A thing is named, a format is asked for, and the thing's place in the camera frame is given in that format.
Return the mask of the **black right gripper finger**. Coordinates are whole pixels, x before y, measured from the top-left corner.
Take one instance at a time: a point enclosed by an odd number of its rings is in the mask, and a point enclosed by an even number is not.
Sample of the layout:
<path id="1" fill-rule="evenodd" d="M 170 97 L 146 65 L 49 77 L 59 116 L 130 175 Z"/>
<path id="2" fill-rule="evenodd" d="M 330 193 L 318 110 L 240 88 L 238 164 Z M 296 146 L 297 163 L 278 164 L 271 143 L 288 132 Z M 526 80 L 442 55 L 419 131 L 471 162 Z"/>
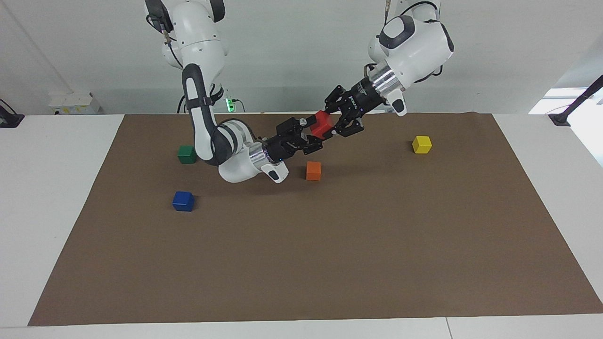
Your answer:
<path id="1" fill-rule="evenodd" d="M 307 136 L 307 141 L 302 147 L 304 155 L 309 155 L 323 148 L 323 140 L 315 136 Z"/>
<path id="2" fill-rule="evenodd" d="M 285 122 L 278 124 L 276 127 L 276 136 L 277 137 L 301 137 L 307 138 L 306 133 L 304 133 L 304 129 L 309 128 L 311 125 L 314 125 L 317 122 L 315 117 L 307 117 L 307 118 L 289 118 Z"/>

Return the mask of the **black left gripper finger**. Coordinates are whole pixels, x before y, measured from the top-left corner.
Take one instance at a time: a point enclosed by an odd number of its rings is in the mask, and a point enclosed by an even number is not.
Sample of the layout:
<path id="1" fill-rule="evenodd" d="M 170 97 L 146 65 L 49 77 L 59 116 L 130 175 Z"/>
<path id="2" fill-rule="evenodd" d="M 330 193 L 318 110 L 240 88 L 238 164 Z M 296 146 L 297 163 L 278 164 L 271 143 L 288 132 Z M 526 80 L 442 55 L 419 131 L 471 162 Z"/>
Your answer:
<path id="1" fill-rule="evenodd" d="M 330 92 L 325 98 L 325 109 L 324 111 L 328 114 L 337 112 L 340 109 L 342 97 L 345 94 L 345 88 L 340 84 Z"/>
<path id="2" fill-rule="evenodd" d="M 334 125 L 332 134 L 340 135 L 341 137 L 350 137 L 364 131 L 364 129 L 362 118 L 342 115 Z"/>

